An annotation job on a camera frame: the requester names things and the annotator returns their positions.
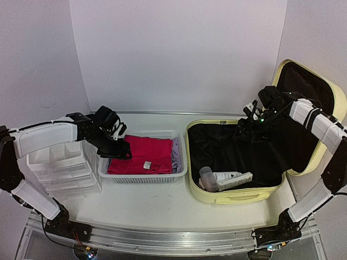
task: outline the white wall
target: white wall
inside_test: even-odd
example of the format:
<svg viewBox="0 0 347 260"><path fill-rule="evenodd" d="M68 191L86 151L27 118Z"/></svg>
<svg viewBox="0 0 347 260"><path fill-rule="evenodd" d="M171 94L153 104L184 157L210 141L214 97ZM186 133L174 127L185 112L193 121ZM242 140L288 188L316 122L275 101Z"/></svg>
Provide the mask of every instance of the white wall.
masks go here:
<svg viewBox="0 0 347 260"><path fill-rule="evenodd" d="M278 64L287 58L297 60L347 94L346 14L347 1L289 0ZM300 196L316 183L322 170L292 178ZM316 220L328 258L346 259L347 198L332 200L317 212Z"/></svg>
<svg viewBox="0 0 347 260"><path fill-rule="evenodd" d="M70 0L92 110L242 113L271 82L287 0Z"/></svg>
<svg viewBox="0 0 347 260"><path fill-rule="evenodd" d="M0 125L90 111L68 0L1 0L0 24ZM28 214L0 193L1 259L14 257Z"/></svg>

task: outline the folded clothes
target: folded clothes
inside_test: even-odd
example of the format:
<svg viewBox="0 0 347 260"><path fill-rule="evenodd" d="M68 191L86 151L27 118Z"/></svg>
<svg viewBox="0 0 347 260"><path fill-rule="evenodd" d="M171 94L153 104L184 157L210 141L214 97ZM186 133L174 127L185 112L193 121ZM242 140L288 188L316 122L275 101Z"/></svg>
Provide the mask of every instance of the folded clothes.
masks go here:
<svg viewBox="0 0 347 260"><path fill-rule="evenodd" d="M182 172L181 156L179 154L179 138L174 138L172 140L172 151L171 151L171 161L172 161L172 173Z"/></svg>
<svg viewBox="0 0 347 260"><path fill-rule="evenodd" d="M109 174L169 174L172 173L172 141L126 135L132 159L112 159Z"/></svg>

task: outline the white table surface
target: white table surface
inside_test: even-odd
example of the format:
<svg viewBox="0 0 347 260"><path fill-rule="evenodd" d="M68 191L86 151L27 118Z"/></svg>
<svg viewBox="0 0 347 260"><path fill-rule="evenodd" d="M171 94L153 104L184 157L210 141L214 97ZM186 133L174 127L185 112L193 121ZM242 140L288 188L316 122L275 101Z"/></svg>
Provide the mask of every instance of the white table surface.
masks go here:
<svg viewBox="0 0 347 260"><path fill-rule="evenodd" d="M199 119L232 116L119 114L128 131L176 130ZM276 224L278 215L295 203L287 182L270 198L241 205L206 204L190 191L188 174L172 184L115 184L102 180L101 195L62 201L71 219L139 229L216 230Z"/></svg>

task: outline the open suitcase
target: open suitcase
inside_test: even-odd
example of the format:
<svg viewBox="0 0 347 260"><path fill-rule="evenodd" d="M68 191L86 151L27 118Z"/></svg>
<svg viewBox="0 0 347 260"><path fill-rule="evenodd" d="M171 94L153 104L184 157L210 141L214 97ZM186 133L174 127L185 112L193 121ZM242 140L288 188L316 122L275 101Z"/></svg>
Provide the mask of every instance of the open suitcase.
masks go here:
<svg viewBox="0 0 347 260"><path fill-rule="evenodd" d="M300 92L318 100L326 114L342 121L347 101L343 91L317 73L291 60L279 66L273 85L280 92ZM299 176L312 172L326 147L301 124L285 119L271 131L269 142L234 141L236 120L199 120L187 127L190 187L194 196L215 204L242 204L267 199L285 181L285 172ZM207 192L198 186L199 170L251 172L253 180L232 190Z"/></svg>

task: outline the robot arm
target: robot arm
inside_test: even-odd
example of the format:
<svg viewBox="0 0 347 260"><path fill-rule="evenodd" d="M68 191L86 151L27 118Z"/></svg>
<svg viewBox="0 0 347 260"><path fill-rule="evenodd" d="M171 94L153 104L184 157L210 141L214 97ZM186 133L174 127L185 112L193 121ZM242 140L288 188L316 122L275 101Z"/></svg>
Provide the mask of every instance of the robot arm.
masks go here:
<svg viewBox="0 0 347 260"><path fill-rule="evenodd" d="M20 171L17 158L28 153L64 142L86 140L98 148L101 157L130 159L129 143L118 139L126 129L116 112L100 107L95 114L68 114L57 121L43 122L30 127L9 130L0 127L0 189L26 203L45 216L50 228L48 232L71 236L71 230L85 225L69 221L68 211L54 198L27 181ZM87 237L78 234L82 241Z"/></svg>
<svg viewBox="0 0 347 260"><path fill-rule="evenodd" d="M346 127L343 127L333 116L326 115L299 93L279 93L273 88L266 87L259 93L265 106L264 111L255 108L256 102L244 109L251 117L253 125L259 127L259 132L271 129L289 116L326 145L333 157L315 186L301 200L280 214L276 226L255 229L257 247L268 247L268 250L283 242L300 238L300 222L325 205L347 184Z"/></svg>

